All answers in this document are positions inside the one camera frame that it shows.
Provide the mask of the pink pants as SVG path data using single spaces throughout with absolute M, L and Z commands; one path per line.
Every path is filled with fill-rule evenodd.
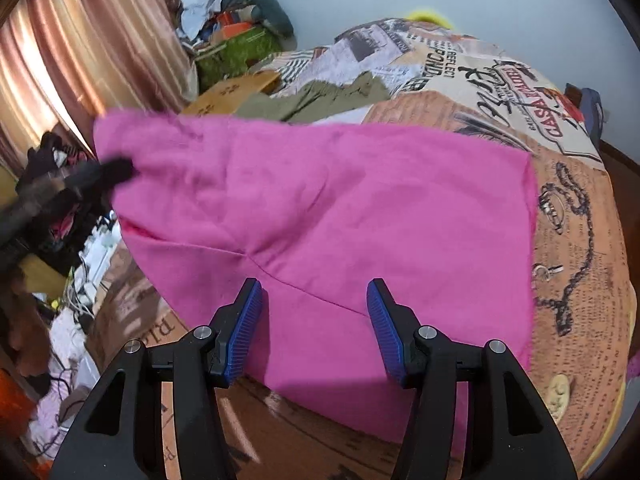
M 268 296 L 246 363 L 270 390 L 390 442 L 411 396 L 386 374 L 366 304 L 382 278 L 420 322 L 532 353 L 537 182 L 528 153 L 406 125 L 293 126 L 116 110 L 101 158 L 137 175 L 113 206 L 178 317 L 210 320 L 247 278 Z

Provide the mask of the pink striped curtain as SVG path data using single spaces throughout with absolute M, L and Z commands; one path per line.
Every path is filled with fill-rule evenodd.
M 1 0 L 1 163 L 18 176 L 56 126 L 93 151 L 111 108 L 182 110 L 198 76 L 182 0 Z

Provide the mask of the brown cardboard box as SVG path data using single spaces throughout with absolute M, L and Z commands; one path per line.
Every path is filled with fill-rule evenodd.
M 182 112 L 183 115 L 232 115 L 254 93 L 270 94 L 279 87 L 281 76 L 275 70 L 219 81 L 206 90 Z

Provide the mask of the green bag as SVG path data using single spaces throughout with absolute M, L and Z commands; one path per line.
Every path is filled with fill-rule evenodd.
M 219 81 L 242 76 L 270 54 L 281 51 L 279 39 L 262 26 L 199 50 L 194 58 L 198 91 L 203 93 Z

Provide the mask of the olive green shorts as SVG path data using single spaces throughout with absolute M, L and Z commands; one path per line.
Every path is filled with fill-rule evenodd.
M 252 94 L 234 113 L 245 119 L 265 119 L 287 124 L 312 124 L 318 120 L 388 101 L 390 92 L 382 79 L 369 72 L 350 84 L 314 80 L 290 96 Z

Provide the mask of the grey stuffed pillow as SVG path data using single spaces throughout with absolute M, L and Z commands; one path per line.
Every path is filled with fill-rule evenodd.
M 222 0 L 221 9 L 236 10 L 252 7 L 250 19 L 262 24 L 281 39 L 294 37 L 294 27 L 278 0 Z

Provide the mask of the dark blue backpack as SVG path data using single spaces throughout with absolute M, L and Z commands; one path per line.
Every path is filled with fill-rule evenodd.
M 591 88 L 578 88 L 574 84 L 566 84 L 564 94 L 584 116 L 589 139 L 598 150 L 605 123 L 600 93 Z

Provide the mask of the newspaper print bed cover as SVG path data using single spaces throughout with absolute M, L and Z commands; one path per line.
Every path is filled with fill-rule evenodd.
M 532 66 L 416 21 L 359 25 L 262 63 L 282 79 L 231 116 L 111 110 L 102 158 L 138 175 L 125 244 L 186 326 L 246 278 L 267 295 L 219 404 L 243 479 L 382 479 L 411 396 L 366 307 L 382 278 L 450 338 L 506 342 L 580 476 L 614 437 L 636 296 L 585 117 Z

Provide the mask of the yellow headboard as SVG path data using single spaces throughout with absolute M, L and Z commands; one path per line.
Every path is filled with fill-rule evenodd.
M 407 14 L 406 19 L 415 22 L 431 23 L 448 30 L 454 29 L 454 25 L 448 20 L 448 18 L 445 18 L 441 13 L 430 9 L 411 11 Z

